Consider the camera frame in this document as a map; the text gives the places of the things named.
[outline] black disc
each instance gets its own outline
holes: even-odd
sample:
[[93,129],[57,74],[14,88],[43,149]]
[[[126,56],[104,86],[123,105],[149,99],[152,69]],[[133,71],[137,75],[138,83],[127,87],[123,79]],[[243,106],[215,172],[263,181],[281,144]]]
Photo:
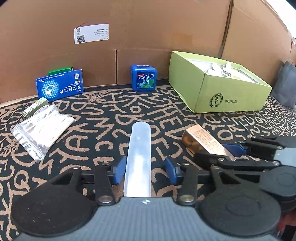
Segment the black disc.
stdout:
[[296,198],[296,168],[281,166],[260,176],[259,187],[277,195],[278,201]]
[[13,224],[21,232],[39,237],[70,233],[91,218],[94,205],[82,194],[63,185],[37,188],[13,204]]
[[269,233],[281,216],[281,208],[273,197],[242,185],[217,189],[203,200],[199,212],[212,228],[236,237]]

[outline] blue mentos container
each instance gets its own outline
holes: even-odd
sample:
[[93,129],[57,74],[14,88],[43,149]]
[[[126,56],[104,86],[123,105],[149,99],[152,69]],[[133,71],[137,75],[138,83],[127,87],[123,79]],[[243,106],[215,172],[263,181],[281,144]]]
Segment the blue mentos container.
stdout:
[[154,91],[157,70],[149,65],[131,66],[131,86],[135,91]]

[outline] gray gripper base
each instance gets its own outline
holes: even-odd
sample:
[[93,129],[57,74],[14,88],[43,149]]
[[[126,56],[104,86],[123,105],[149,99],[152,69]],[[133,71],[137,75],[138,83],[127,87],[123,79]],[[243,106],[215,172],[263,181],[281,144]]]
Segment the gray gripper base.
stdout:
[[175,204],[170,197],[123,197],[100,207],[82,228],[70,234],[39,238],[20,234],[16,241],[277,241],[272,235],[235,238],[208,227],[195,209]]

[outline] plastic bag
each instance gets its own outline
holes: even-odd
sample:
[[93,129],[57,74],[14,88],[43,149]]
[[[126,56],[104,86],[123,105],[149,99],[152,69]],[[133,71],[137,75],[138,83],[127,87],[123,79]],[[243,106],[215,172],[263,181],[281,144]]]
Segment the plastic bag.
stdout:
[[75,121],[61,115],[55,105],[41,108],[32,117],[12,129],[12,134],[37,162],[44,159],[49,148]]

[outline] qr code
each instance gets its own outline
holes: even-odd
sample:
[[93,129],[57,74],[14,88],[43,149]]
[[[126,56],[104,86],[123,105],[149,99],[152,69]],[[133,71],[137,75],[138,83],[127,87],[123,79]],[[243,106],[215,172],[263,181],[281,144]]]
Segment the qr code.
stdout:
[[77,43],[78,44],[85,42],[84,34],[83,35],[80,35],[80,36],[76,36],[76,37],[77,37]]

